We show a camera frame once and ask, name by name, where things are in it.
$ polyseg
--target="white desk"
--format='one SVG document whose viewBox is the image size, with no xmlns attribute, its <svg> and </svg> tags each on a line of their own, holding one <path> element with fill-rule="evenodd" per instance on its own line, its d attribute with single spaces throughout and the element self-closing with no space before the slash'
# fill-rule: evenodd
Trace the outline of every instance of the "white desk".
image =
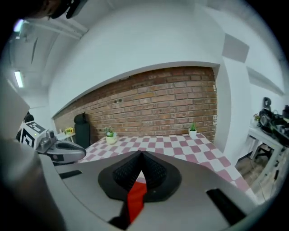
<svg viewBox="0 0 289 231">
<path fill-rule="evenodd" d="M 73 138 L 72 138 L 74 135 L 75 135 L 75 133 L 70 133 L 70 134 L 66 135 L 64 132 L 61 132 L 61 133 L 57 134 L 56 137 L 57 137 L 57 140 L 64 140 L 64 139 L 70 138 L 71 142 L 74 143 Z"/>
<path fill-rule="evenodd" d="M 255 142 L 253 145 L 253 151 L 250 156 L 251 159 L 254 159 L 256 156 L 256 152 L 258 149 L 258 143 L 261 141 L 262 143 L 268 145 L 270 148 L 274 149 L 272 156 L 270 157 L 268 163 L 266 164 L 264 170 L 257 177 L 254 183 L 251 185 L 251 188 L 254 188 L 259 182 L 264 178 L 266 174 L 268 174 L 276 163 L 278 155 L 281 153 L 283 145 L 280 144 L 277 140 L 273 139 L 269 135 L 265 134 L 261 131 L 260 128 L 249 128 L 249 135 L 255 138 Z"/>
</svg>

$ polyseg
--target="fluorescent tube light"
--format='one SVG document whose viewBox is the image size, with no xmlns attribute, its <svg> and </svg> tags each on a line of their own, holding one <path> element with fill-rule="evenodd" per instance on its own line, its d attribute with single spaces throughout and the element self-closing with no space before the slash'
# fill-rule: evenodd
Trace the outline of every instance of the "fluorescent tube light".
<svg viewBox="0 0 289 231">
<path fill-rule="evenodd" d="M 21 31 L 21 27 L 22 27 L 22 25 L 23 25 L 23 22 L 24 22 L 23 19 L 19 19 L 19 20 L 15 23 L 13 30 L 14 30 L 15 32 L 20 32 L 20 31 Z"/>
<path fill-rule="evenodd" d="M 18 86 L 19 86 L 20 88 L 23 88 L 23 82 L 22 82 L 22 78 L 21 78 L 21 73 L 20 73 L 20 71 L 15 71 L 14 74 L 15 74 L 16 81 L 17 81 L 17 83 L 18 83 Z"/>
</svg>

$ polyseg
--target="table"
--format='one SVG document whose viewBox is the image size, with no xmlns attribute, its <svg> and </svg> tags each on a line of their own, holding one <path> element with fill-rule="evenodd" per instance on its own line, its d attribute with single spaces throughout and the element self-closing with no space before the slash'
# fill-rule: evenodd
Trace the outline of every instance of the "table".
<svg viewBox="0 0 289 231">
<path fill-rule="evenodd" d="M 71 142 L 74 143 L 73 138 L 72 138 L 74 135 L 75 133 L 65 134 L 64 132 L 61 132 L 57 134 L 56 137 L 57 137 L 57 140 L 65 140 L 65 139 L 70 138 Z"/>
<path fill-rule="evenodd" d="M 275 165 L 278 155 L 280 155 L 281 150 L 283 148 L 283 145 L 280 144 L 277 140 L 273 139 L 269 135 L 265 134 L 262 132 L 260 128 L 249 128 L 249 133 L 250 136 L 255 138 L 254 144 L 253 144 L 253 151 L 250 156 L 251 159 L 254 159 L 256 157 L 256 152 L 258 149 L 258 143 L 261 141 L 262 143 L 268 145 L 270 148 L 274 149 L 272 156 L 270 157 L 268 163 L 266 164 L 265 168 L 261 172 L 261 174 L 257 177 L 257 179 L 253 182 L 252 188 L 256 187 L 259 182 L 264 178 L 265 175 L 267 175 L 272 169 L 273 166 Z"/>
<path fill-rule="evenodd" d="M 196 139 L 189 135 L 170 136 L 133 136 L 119 137 L 118 141 L 109 145 L 105 138 L 86 149 L 86 157 L 80 162 L 96 161 L 120 155 L 130 151 L 151 151 L 172 156 L 185 161 L 201 164 L 244 191 L 254 202 L 256 197 L 230 161 L 202 134 Z"/>
</svg>

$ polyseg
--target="checkered tablecloth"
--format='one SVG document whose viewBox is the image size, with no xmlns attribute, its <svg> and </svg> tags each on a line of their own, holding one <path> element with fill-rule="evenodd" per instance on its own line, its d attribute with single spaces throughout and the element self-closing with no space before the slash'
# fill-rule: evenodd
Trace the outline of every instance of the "checkered tablecloth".
<svg viewBox="0 0 289 231">
<path fill-rule="evenodd" d="M 86 149 L 86 157 L 78 163 L 96 161 L 137 150 L 157 152 L 206 166 L 240 190 L 246 192 L 249 197 L 256 201 L 254 193 L 237 169 L 202 134 L 197 134 L 196 139 L 191 139 L 186 134 L 142 137 L 125 136 L 119 137 L 118 141 L 113 145 L 107 144 L 106 139 L 102 138 Z"/>
</svg>

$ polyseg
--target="brick wall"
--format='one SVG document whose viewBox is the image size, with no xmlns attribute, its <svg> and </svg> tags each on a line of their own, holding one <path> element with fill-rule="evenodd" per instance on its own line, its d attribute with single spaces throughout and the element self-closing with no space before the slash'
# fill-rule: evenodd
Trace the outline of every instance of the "brick wall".
<svg viewBox="0 0 289 231">
<path fill-rule="evenodd" d="M 119 136 L 186 134 L 192 121 L 214 140 L 217 96 L 211 68 L 177 67 L 130 76 L 105 85 L 58 113 L 57 130 L 73 127 L 74 117 L 88 115 L 92 142 L 111 126 Z"/>
</svg>

